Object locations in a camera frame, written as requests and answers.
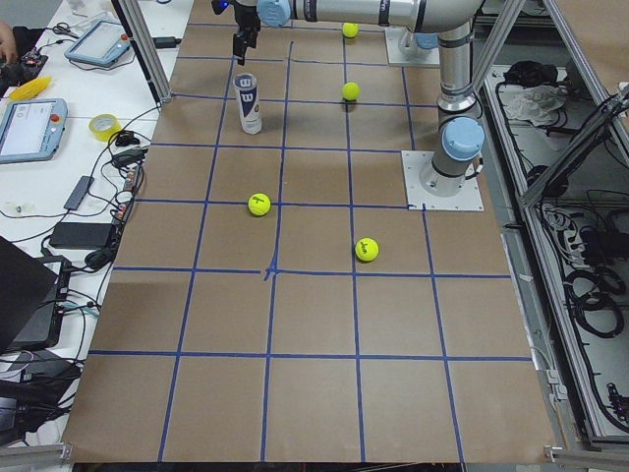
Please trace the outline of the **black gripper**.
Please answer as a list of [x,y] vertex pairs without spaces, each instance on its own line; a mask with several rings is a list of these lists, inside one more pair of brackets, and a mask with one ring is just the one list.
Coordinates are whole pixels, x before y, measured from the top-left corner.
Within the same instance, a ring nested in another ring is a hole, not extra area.
[[234,0],[234,15],[238,32],[233,35],[233,56],[241,66],[246,64],[246,52],[257,47],[257,33],[260,19],[257,14],[257,0]]

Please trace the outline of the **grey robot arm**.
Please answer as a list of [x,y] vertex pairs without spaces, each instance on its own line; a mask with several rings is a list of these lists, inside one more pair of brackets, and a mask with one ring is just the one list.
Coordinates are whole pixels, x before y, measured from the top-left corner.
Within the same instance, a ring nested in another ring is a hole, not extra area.
[[257,46],[262,26],[280,28],[291,20],[308,23],[356,23],[396,27],[406,38],[436,37],[438,64],[433,67],[439,83],[439,144],[418,178],[427,193],[449,198],[477,174],[471,164],[480,159],[485,134],[478,120],[473,88],[473,18],[480,1],[231,1],[237,31],[233,55],[243,65],[246,52]]

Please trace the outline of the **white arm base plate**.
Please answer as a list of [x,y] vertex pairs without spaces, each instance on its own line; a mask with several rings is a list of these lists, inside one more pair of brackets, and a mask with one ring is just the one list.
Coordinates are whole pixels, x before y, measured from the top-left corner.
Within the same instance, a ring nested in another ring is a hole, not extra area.
[[444,177],[432,166],[433,151],[402,150],[402,169],[410,210],[483,211],[478,178],[470,164],[459,177]]
[[385,29],[388,63],[398,67],[439,67],[436,33],[412,33],[405,28]]

